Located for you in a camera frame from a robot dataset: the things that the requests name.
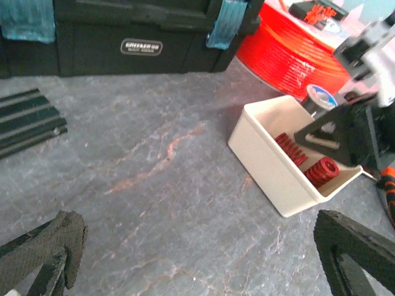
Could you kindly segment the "black aluminium extrusion profile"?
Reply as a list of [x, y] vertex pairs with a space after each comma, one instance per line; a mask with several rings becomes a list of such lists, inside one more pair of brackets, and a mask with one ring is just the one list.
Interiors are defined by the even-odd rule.
[[1, 98], [1, 158], [67, 132], [67, 120], [39, 89]]

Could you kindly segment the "black red terminal strip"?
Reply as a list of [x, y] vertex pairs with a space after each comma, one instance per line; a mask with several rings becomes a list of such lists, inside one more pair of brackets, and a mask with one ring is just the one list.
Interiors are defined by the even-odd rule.
[[340, 22], [349, 15], [333, 1], [325, 0], [294, 2], [288, 12], [306, 24], [330, 33], [339, 33]]

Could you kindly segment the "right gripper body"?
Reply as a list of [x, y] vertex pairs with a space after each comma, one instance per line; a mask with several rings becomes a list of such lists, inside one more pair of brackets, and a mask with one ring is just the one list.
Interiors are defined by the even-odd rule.
[[377, 93], [349, 102], [348, 149], [352, 165], [379, 173], [394, 161], [394, 135], [389, 133], [392, 110], [378, 106]]

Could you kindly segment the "red handled pliers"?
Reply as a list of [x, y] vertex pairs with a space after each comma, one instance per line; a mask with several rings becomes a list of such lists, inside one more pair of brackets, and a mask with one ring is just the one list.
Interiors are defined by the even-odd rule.
[[380, 190], [386, 215], [394, 228], [394, 168], [387, 167], [381, 172], [377, 187]]

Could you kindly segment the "white spring box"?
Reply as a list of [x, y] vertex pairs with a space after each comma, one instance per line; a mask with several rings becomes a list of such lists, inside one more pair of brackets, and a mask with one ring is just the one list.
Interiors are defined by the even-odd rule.
[[295, 132], [314, 119], [293, 96], [285, 95], [246, 104], [228, 145], [279, 214], [289, 217], [325, 203], [362, 174], [361, 166], [338, 165], [339, 175], [316, 189], [303, 174], [323, 155], [302, 148], [307, 161], [301, 166], [275, 142], [275, 137]]

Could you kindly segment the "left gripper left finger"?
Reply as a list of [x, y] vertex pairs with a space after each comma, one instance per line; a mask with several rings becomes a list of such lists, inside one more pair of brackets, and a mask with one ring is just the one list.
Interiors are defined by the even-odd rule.
[[64, 295], [76, 281], [88, 227], [75, 212], [59, 211], [47, 223], [1, 246], [1, 295], [40, 268], [28, 295]]

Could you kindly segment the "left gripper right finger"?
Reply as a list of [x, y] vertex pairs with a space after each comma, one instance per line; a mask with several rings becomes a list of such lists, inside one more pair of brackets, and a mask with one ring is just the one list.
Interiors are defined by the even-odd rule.
[[320, 210], [314, 241], [333, 295], [375, 295], [365, 273], [394, 293], [394, 242], [333, 210]]

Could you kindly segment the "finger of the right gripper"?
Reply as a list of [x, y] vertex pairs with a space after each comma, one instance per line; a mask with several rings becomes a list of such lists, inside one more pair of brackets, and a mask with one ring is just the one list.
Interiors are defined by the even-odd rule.
[[347, 167], [360, 164], [352, 144], [351, 105], [340, 105], [294, 133], [297, 144]]

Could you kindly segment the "black toolbox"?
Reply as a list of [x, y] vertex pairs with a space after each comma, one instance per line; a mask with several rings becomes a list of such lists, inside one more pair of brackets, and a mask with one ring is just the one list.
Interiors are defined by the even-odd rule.
[[2, 1], [1, 78], [222, 72], [262, 1]]

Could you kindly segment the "red filament spool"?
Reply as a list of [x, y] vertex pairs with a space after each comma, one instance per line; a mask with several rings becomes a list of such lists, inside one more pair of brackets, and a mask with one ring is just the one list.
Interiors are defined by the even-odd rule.
[[282, 1], [265, 1], [259, 15], [257, 31], [236, 54], [256, 77], [298, 100], [305, 98], [310, 84], [334, 94], [349, 81], [326, 36], [313, 35], [312, 27], [283, 10]]

